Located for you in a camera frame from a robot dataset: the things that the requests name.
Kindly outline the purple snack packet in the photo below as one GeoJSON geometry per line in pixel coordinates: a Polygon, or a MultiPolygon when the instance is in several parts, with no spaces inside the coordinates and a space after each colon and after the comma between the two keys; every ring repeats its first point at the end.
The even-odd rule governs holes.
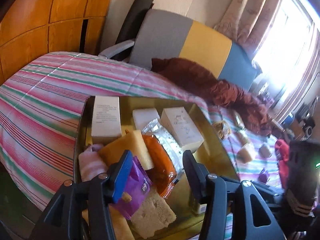
{"type": "Polygon", "coordinates": [[[151,186],[152,182],[146,171],[138,157],[134,156],[124,191],[116,204],[112,204],[112,207],[119,211],[125,219],[130,220],[148,196],[151,186]]]}

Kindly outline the brown sponge block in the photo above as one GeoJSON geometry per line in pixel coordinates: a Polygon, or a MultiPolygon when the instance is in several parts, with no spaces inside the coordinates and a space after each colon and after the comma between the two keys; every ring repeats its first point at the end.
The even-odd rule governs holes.
{"type": "Polygon", "coordinates": [[[155,187],[150,189],[139,209],[131,217],[133,229],[143,239],[153,237],[157,230],[167,228],[175,220],[175,213],[155,187]]]}

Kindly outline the cluttered side desk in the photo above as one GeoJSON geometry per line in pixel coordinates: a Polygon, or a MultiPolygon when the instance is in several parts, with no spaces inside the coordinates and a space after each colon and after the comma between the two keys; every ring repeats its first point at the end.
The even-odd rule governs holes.
{"type": "Polygon", "coordinates": [[[319,101],[303,102],[279,124],[283,129],[289,129],[296,140],[319,141],[319,101]]]}

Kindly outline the grey yellow blue chair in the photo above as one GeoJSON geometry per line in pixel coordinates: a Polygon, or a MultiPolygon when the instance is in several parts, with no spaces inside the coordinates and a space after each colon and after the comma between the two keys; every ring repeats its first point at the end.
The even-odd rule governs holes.
{"type": "Polygon", "coordinates": [[[110,59],[127,49],[131,49],[127,59],[132,65],[151,69],[153,58],[184,58],[245,90],[257,73],[237,43],[200,22],[165,10],[148,10],[137,37],[108,47],[99,56],[110,59]]]}

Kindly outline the white soap box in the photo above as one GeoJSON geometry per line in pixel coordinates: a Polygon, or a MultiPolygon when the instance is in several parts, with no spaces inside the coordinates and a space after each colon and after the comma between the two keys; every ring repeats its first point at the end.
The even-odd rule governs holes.
{"type": "Polygon", "coordinates": [[[155,108],[135,109],[132,111],[135,128],[142,130],[150,121],[160,116],[155,108]]]}

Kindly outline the yellow sponge block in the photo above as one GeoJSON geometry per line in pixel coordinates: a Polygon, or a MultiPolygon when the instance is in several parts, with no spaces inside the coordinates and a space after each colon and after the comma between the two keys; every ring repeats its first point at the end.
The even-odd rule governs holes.
{"type": "Polygon", "coordinates": [[[126,219],[114,207],[109,205],[114,234],[117,240],[134,240],[126,219]]]}

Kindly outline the wooden wardrobe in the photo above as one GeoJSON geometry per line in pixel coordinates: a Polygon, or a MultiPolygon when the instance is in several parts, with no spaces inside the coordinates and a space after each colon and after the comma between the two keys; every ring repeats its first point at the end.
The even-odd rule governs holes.
{"type": "Polygon", "coordinates": [[[97,55],[111,0],[15,0],[1,20],[1,83],[54,51],[97,55]]]}

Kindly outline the yellow patterned sock ball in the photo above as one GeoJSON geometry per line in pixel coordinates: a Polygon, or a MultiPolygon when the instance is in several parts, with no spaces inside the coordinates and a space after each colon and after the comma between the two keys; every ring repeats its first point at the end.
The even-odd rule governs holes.
{"type": "Polygon", "coordinates": [[[231,135],[231,128],[225,120],[214,122],[213,127],[221,140],[224,140],[231,135]]]}

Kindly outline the orange white snack bag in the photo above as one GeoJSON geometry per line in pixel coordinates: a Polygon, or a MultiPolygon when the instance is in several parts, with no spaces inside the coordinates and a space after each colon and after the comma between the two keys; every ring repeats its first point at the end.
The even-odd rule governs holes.
{"type": "Polygon", "coordinates": [[[183,151],[157,118],[142,129],[142,137],[154,165],[147,174],[158,194],[168,198],[184,174],[183,151]]]}

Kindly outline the cream illustrated medicine box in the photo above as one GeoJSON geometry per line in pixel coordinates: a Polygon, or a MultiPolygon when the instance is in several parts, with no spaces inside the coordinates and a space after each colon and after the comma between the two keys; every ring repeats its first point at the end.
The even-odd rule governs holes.
{"type": "Polygon", "coordinates": [[[195,153],[204,142],[202,134],[184,107],[164,108],[160,123],[175,138],[183,151],[195,153]]]}

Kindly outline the tall cream medicine box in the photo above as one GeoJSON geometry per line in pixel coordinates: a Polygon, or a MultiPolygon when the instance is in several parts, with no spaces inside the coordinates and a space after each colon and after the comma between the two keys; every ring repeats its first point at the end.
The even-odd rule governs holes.
{"type": "Polygon", "coordinates": [[[103,145],[121,137],[120,106],[117,96],[95,97],[91,137],[93,144],[103,145]]]}

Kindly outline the black rolled mat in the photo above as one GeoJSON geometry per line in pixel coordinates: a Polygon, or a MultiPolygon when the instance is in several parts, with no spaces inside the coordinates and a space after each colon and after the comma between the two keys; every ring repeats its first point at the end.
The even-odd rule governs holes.
{"type": "Polygon", "coordinates": [[[125,17],[116,39],[116,44],[125,41],[135,41],[146,13],[153,7],[153,0],[134,0],[125,17]]]}

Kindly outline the maroon jacket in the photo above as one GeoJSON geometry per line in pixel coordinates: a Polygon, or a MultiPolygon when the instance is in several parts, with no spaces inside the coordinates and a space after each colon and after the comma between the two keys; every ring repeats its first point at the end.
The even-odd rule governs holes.
{"type": "Polygon", "coordinates": [[[271,135],[271,117],[267,108],[252,93],[225,79],[216,79],[209,70],[188,59],[153,58],[151,63],[153,72],[178,87],[210,104],[235,110],[251,132],[267,137],[271,135]]]}

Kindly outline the pale yellow sponge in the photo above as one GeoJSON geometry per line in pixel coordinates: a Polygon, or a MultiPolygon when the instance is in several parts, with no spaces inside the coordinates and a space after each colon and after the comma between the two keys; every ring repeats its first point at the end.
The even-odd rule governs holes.
{"type": "Polygon", "coordinates": [[[140,130],[129,132],[123,137],[109,143],[99,150],[98,154],[104,163],[110,167],[111,164],[117,163],[120,160],[125,150],[131,151],[132,155],[138,158],[144,170],[147,171],[154,168],[140,130]]]}

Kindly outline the small green cracker pack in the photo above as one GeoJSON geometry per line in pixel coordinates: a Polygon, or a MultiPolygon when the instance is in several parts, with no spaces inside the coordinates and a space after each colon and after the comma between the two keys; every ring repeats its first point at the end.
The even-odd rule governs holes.
{"type": "Polygon", "coordinates": [[[234,123],[239,129],[245,129],[245,124],[237,111],[233,111],[234,123]]]}

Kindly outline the patterned curtain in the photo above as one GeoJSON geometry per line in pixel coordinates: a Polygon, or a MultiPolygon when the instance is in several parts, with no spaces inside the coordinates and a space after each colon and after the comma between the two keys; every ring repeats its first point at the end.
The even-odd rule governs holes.
{"type": "Polygon", "coordinates": [[[282,0],[232,0],[215,30],[253,59],[271,28],[282,0]]]}

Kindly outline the pink sock roll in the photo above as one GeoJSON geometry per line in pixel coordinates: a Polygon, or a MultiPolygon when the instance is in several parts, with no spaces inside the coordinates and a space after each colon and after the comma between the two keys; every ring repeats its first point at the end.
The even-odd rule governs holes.
{"type": "Polygon", "coordinates": [[[97,175],[107,172],[107,166],[98,154],[103,148],[102,144],[88,146],[84,152],[79,154],[79,168],[82,181],[90,181],[97,175]]]}

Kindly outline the green yellow cracker pack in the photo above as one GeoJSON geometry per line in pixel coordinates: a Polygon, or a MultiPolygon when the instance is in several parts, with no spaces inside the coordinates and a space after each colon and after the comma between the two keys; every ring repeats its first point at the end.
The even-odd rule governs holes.
{"type": "Polygon", "coordinates": [[[249,137],[247,136],[245,131],[237,131],[236,136],[238,137],[239,141],[241,142],[242,146],[245,144],[250,144],[251,141],[249,137]]]}

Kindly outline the striped tablecloth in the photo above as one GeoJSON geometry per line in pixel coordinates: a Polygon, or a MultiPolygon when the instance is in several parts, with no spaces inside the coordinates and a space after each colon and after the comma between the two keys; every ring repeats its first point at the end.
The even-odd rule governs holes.
{"type": "Polygon", "coordinates": [[[43,55],[1,85],[1,162],[40,210],[73,175],[80,116],[96,95],[183,100],[197,104],[209,122],[232,120],[229,110],[149,70],[88,54],[43,55]]]}

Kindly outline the red cloth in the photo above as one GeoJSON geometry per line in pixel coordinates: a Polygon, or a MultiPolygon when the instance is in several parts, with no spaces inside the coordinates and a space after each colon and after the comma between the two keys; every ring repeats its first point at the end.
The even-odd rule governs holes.
{"type": "Polygon", "coordinates": [[[287,180],[289,177],[289,156],[290,147],[283,139],[278,139],[274,145],[275,152],[278,154],[278,170],[280,181],[283,189],[287,188],[287,180]]]}

